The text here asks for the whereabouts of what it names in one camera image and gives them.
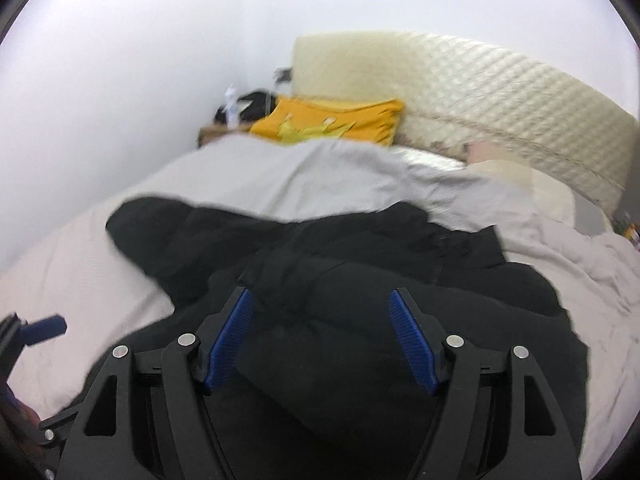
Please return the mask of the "black puffer jacket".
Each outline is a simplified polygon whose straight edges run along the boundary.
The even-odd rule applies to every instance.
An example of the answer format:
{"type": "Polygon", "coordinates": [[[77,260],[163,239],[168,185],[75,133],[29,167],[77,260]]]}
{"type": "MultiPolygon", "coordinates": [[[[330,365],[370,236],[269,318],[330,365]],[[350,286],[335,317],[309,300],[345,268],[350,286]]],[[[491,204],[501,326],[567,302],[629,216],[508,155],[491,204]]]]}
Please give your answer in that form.
{"type": "Polygon", "coordinates": [[[282,223],[148,196],[106,232],[175,308],[124,339],[134,352],[195,332],[236,288],[252,293],[232,374],[202,397],[230,479],[412,479],[440,399],[390,322],[398,288],[478,348],[527,348],[576,453],[582,443],[586,347],[553,286],[506,260],[493,229],[451,231],[408,203],[282,223]]]}

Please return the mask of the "light grey duvet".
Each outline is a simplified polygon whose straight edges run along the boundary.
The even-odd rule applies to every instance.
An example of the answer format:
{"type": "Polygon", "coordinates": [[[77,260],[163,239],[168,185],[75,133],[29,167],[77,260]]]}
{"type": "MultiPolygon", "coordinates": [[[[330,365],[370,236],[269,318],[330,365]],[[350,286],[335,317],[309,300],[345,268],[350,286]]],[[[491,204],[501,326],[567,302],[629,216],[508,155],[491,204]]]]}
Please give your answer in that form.
{"type": "Polygon", "coordinates": [[[141,195],[281,221],[405,200],[449,229],[494,226],[508,258],[530,264],[556,288],[589,349],[585,478],[604,468],[638,414],[639,255],[628,240],[579,233],[541,214],[521,188],[469,168],[427,166],[415,150],[332,140],[281,146],[232,134],[84,210],[2,274],[3,313],[66,319],[66,334],[27,349],[10,377],[16,396],[43,417],[70,403],[106,349],[170,315],[168,297],[105,231],[112,212],[141,195]]]}

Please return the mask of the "beige grey pillow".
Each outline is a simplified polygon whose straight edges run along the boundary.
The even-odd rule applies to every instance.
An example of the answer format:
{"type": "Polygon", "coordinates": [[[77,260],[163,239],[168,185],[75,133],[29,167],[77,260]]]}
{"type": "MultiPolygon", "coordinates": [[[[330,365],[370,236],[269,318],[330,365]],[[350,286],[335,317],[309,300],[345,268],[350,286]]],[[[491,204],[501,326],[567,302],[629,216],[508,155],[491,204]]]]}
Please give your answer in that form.
{"type": "Polygon", "coordinates": [[[599,206],[560,180],[533,168],[517,154],[487,141],[471,142],[465,151],[469,170],[521,188],[547,218],[587,236],[613,231],[599,206]]]}

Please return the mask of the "wooden nightstand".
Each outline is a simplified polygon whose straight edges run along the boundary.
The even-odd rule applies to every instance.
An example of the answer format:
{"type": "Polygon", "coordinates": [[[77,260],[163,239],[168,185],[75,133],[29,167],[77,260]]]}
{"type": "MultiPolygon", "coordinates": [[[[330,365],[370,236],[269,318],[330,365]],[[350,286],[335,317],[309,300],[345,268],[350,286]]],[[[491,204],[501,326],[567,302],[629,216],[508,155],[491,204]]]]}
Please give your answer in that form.
{"type": "Polygon", "coordinates": [[[210,142],[213,142],[229,133],[249,132],[252,125],[252,122],[241,122],[237,127],[229,128],[226,125],[213,122],[212,124],[202,127],[198,132],[198,148],[202,148],[204,145],[209,144],[210,142]]]}

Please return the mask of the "white spray bottle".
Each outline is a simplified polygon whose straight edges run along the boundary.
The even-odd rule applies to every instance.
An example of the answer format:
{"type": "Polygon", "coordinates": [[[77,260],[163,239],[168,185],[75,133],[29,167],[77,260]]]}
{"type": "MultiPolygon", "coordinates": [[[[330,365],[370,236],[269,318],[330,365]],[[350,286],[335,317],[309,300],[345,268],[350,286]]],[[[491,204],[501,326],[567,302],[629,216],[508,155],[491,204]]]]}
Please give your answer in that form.
{"type": "Polygon", "coordinates": [[[236,129],[240,124],[240,116],[238,111],[238,95],[236,94],[233,84],[224,92],[224,98],[226,99],[224,114],[226,114],[227,127],[229,129],[236,129]]]}

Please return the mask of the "black bag on nightstand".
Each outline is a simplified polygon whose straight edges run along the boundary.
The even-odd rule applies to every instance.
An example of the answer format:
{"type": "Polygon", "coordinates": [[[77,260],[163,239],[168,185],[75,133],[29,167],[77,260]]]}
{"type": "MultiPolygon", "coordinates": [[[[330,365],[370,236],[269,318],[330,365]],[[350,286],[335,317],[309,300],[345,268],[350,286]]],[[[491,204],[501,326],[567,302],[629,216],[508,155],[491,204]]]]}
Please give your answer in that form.
{"type": "MultiPolygon", "coordinates": [[[[242,96],[238,96],[238,111],[241,122],[257,122],[259,119],[270,115],[276,108],[278,96],[265,90],[255,90],[242,96]]],[[[214,116],[214,122],[227,125],[224,105],[219,107],[214,116]]]]}

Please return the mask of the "yellow cartoon pillow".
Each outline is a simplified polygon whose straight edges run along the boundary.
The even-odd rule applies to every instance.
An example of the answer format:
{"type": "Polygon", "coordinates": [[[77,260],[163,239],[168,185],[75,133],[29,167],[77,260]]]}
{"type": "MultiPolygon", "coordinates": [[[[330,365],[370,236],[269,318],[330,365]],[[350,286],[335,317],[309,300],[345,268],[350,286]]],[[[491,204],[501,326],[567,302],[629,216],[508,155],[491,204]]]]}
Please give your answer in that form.
{"type": "Polygon", "coordinates": [[[390,146],[405,103],[278,99],[274,111],[250,127],[250,134],[281,144],[342,139],[390,146]]]}

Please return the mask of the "cream quilted headboard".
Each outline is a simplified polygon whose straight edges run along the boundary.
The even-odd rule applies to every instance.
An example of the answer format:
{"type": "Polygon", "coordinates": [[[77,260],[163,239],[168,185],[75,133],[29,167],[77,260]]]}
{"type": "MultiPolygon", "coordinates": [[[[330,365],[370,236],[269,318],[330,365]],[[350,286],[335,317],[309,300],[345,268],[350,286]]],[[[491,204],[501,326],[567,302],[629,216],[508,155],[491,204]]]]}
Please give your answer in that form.
{"type": "Polygon", "coordinates": [[[292,91],[304,99],[404,102],[395,141],[462,160],[487,140],[607,214],[625,191],[639,122],[601,92],[528,56],[413,32],[300,36],[292,91]]]}

